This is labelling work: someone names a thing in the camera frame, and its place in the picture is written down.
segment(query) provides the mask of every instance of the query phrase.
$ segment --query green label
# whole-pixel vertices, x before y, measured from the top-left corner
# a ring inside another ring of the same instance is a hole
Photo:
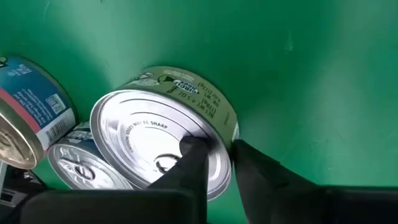
[[[226,147],[237,138],[238,122],[230,103],[211,83],[192,72],[151,67],[122,88],[148,89],[191,107],[217,130]]]

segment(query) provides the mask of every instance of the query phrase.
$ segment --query tuna can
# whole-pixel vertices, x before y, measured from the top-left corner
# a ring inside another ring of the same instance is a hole
[[[182,157],[184,136],[208,138],[208,200],[231,179],[229,149],[238,136],[233,107],[208,81],[173,67],[151,67],[95,104],[90,118],[104,158],[138,189]]]
[[[55,173],[71,189],[132,189],[130,183],[103,160],[89,122],[81,123],[51,146],[47,156]]]
[[[71,101],[47,72],[0,57],[0,160],[32,169],[75,124]]]

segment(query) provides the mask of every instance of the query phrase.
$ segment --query barcode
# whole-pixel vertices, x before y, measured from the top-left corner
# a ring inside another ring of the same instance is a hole
[[[45,132],[47,137],[49,138],[49,142],[57,140],[60,135],[64,133],[65,130],[69,128],[68,125],[68,118],[63,118],[54,125],[54,127],[50,128],[48,131]]]
[[[55,114],[59,114],[66,108],[65,104],[63,104],[58,94],[54,94],[45,100],[51,106],[51,109],[54,111]]]

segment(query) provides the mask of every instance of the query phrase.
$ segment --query aluminum lid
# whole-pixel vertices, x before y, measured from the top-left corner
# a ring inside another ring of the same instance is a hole
[[[33,169],[44,150],[28,125],[0,100],[0,160],[20,169]]]
[[[137,188],[146,188],[182,157],[184,136],[212,140],[208,200],[227,188],[231,161],[217,132],[186,106],[142,90],[102,97],[91,112],[91,131],[104,158]]]
[[[81,146],[55,144],[49,149],[48,159],[72,189],[132,189],[118,171]]]

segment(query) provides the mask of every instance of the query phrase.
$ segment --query red stripe on label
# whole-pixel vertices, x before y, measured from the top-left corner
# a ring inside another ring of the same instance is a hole
[[[40,131],[40,126],[25,108],[19,104],[8,92],[0,88],[0,98],[2,98],[14,111],[32,128],[34,133]]]

